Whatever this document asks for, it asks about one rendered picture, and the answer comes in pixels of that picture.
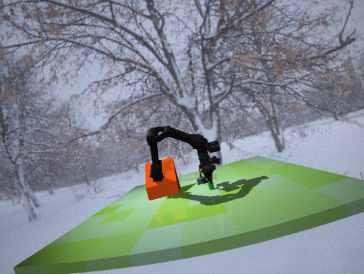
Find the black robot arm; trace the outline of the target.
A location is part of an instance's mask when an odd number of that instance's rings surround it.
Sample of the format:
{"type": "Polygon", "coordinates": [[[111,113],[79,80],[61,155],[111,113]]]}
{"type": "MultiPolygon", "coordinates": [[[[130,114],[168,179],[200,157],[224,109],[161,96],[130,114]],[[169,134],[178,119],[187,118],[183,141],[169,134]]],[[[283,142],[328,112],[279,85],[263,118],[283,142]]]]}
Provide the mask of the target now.
{"type": "MultiPolygon", "coordinates": [[[[153,178],[153,182],[161,182],[163,178],[162,160],[158,159],[158,147],[157,142],[164,140],[167,137],[171,137],[190,144],[193,149],[197,149],[198,156],[207,155],[220,151],[220,145],[217,140],[208,142],[208,139],[199,134],[188,134],[180,130],[176,130],[170,126],[157,126],[150,128],[147,133],[146,141],[150,146],[150,152],[152,157],[152,164],[150,166],[150,177],[153,178]],[[158,135],[159,132],[162,132],[158,135]]],[[[220,165],[220,159],[213,156],[209,158],[210,163],[220,165]]]]}

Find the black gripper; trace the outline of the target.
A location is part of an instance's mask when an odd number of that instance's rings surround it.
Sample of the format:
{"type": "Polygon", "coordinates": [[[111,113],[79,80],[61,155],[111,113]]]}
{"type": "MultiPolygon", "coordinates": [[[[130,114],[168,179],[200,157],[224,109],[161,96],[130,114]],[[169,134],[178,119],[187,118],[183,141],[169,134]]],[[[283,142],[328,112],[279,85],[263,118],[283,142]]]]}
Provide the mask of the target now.
{"type": "Polygon", "coordinates": [[[212,173],[216,170],[216,166],[210,163],[209,158],[210,156],[208,156],[208,154],[199,156],[200,165],[198,167],[199,169],[202,169],[201,172],[206,176],[208,181],[212,182],[212,173]]]}

